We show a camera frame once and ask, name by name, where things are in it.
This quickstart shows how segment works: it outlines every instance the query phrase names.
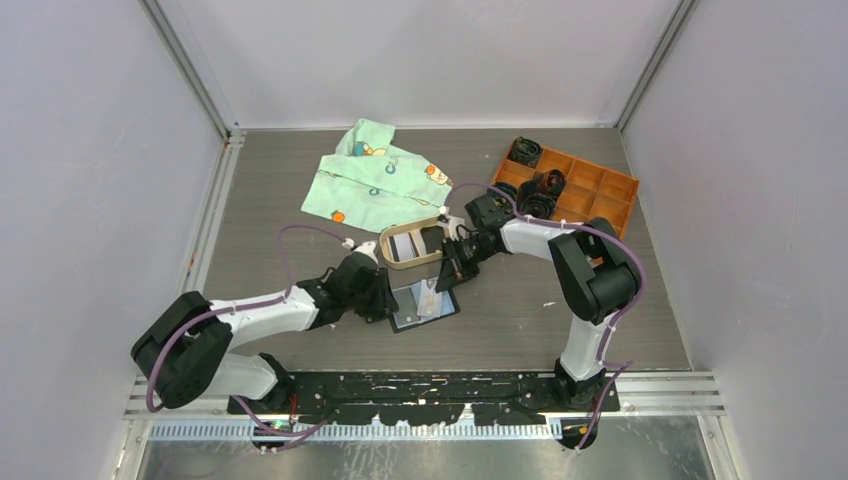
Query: cartoon print fabric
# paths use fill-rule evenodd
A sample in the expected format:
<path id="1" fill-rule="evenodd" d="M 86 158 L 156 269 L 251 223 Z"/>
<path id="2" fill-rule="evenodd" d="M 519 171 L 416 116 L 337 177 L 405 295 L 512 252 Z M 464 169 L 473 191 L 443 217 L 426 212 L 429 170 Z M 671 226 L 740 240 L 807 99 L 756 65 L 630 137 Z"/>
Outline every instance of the cartoon print fabric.
<path id="1" fill-rule="evenodd" d="M 381 232 L 438 215 L 453 181 L 421 155 L 391 145 L 394 127 L 360 119 L 321 158 L 301 210 Z"/>

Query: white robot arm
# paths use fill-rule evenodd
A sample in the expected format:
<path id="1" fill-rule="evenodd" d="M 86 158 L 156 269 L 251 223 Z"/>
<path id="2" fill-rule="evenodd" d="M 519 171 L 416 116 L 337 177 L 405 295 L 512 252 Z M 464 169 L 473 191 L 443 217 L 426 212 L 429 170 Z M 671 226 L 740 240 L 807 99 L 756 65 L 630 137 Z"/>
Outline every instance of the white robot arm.
<path id="1" fill-rule="evenodd" d="M 266 409 L 288 402 L 291 379 L 270 355 L 246 357 L 236 347 L 282 332 L 311 330 L 337 322 L 353 310 L 366 320 L 387 318 L 398 306 L 376 243 L 366 242 L 345 257 L 326 278 L 304 280 L 284 292 L 237 301 L 207 301 L 198 292 L 181 295 L 133 346 L 131 354 L 149 378 L 171 335 L 206 312 L 219 313 L 189 329 L 168 352 L 154 385 L 167 408 L 179 408 L 201 394 L 239 395 Z M 250 305 L 267 305 L 240 309 Z"/>
<path id="2" fill-rule="evenodd" d="M 639 290 L 637 267 L 599 236 L 514 218 L 511 210 L 490 194 L 475 198 L 465 209 L 476 231 L 462 236 L 455 227 L 460 222 L 443 207 L 440 221 L 449 229 L 450 238 L 443 244 L 436 290 L 474 278 L 480 272 L 478 264 L 498 253 L 524 253 L 553 262 L 563 296 L 574 313 L 568 343 L 554 365 L 558 394 L 564 402 L 593 394 L 606 373 L 609 322 Z M 586 225 L 615 236 L 604 218 Z"/>

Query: metal floor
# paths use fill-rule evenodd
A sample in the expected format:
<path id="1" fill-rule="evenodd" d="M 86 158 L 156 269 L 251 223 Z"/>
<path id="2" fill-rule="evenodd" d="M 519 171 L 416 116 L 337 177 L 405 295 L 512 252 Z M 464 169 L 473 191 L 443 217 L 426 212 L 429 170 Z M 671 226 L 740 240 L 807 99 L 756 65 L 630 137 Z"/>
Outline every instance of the metal floor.
<path id="1" fill-rule="evenodd" d="M 308 223 L 352 237 L 377 235 L 300 211 L 322 155 L 342 131 L 249 132 L 241 150 L 207 277 L 209 299 L 239 299 L 284 289 L 276 244 L 289 223 Z M 400 130 L 393 144 L 424 155 L 455 182 L 488 183 L 516 135 L 587 160 L 628 171 L 613 129 Z M 479 195 L 456 194 L 454 212 Z M 689 368 L 641 208 L 624 241 L 640 256 L 649 290 L 621 322 L 609 348 L 612 361 L 634 369 Z M 287 232 L 284 242 L 295 279 L 335 267 L 345 251 L 319 233 Z M 438 273 L 438 262 L 390 270 L 393 288 Z M 245 345 L 240 353 L 267 352 L 290 370 L 513 370 L 551 369 L 568 338 L 571 313 L 553 266 L 524 255 L 499 255 L 481 274 L 454 290 L 461 313 L 394 334 L 388 322 L 367 325 L 348 314 L 334 328 L 286 333 Z"/>

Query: black mounting plate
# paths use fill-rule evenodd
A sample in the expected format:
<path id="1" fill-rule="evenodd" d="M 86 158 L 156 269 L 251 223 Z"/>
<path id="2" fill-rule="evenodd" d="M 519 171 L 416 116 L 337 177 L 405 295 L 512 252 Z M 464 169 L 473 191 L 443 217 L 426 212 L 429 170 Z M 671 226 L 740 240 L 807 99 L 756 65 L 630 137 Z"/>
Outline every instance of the black mounting plate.
<path id="1" fill-rule="evenodd" d="M 478 426 L 545 424 L 542 413 L 589 412 L 591 404 L 558 400 L 552 372 L 292 372 L 299 420 L 315 424 L 332 416 L 340 425 L 412 426 L 459 420 L 466 404 Z M 618 391 L 602 411 L 619 411 Z M 227 411 L 243 413 L 230 401 Z M 287 414 L 288 411 L 262 413 Z"/>

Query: orange tray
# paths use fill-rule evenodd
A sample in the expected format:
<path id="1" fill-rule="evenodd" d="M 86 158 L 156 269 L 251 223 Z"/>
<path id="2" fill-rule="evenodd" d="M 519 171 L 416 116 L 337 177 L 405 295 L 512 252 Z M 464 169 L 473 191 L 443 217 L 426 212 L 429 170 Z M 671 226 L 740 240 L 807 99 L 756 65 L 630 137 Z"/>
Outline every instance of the orange tray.
<path id="1" fill-rule="evenodd" d="M 552 220 L 580 223 L 604 217 L 619 238 L 624 236 L 636 203 L 638 178 L 547 147 L 542 147 L 542 157 L 534 169 L 507 158 L 511 148 L 512 144 L 492 183 L 505 182 L 518 188 L 535 175 L 557 169 L 565 174 L 566 182 Z"/>

